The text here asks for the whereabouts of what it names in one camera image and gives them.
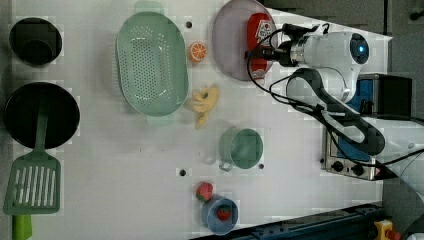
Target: black pot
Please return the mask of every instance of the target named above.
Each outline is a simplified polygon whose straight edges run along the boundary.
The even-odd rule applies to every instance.
[[[55,84],[31,83],[16,90],[6,103],[6,129],[17,142],[34,148],[41,98],[49,110],[45,148],[55,148],[74,135],[80,121],[75,99]]]
[[[40,18],[17,22],[9,36],[13,52],[29,65],[44,65],[59,56],[62,37],[53,24]]]

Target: red fruit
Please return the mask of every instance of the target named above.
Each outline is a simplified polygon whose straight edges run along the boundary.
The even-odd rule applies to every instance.
[[[220,207],[218,211],[216,211],[216,216],[221,221],[226,221],[231,216],[231,209],[227,207]]]
[[[212,197],[213,186],[208,182],[200,184],[196,191],[196,197],[202,202],[207,202]]]

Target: black bowl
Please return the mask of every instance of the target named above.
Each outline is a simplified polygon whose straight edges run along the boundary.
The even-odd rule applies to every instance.
[[[40,18],[17,22],[9,35],[13,52],[29,65],[45,65],[59,56],[62,37],[53,24]]]

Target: spatula head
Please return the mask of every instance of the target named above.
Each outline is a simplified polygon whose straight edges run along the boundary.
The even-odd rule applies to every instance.
[[[12,164],[3,210],[9,215],[55,213],[60,208],[60,162],[50,155],[44,160],[29,155]]]

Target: black frying pan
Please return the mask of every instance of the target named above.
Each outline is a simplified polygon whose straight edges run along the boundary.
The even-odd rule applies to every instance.
[[[16,90],[6,103],[6,129],[17,142],[34,148],[40,97],[49,104],[45,148],[55,148],[74,135],[80,120],[75,99],[55,84],[31,83]]]

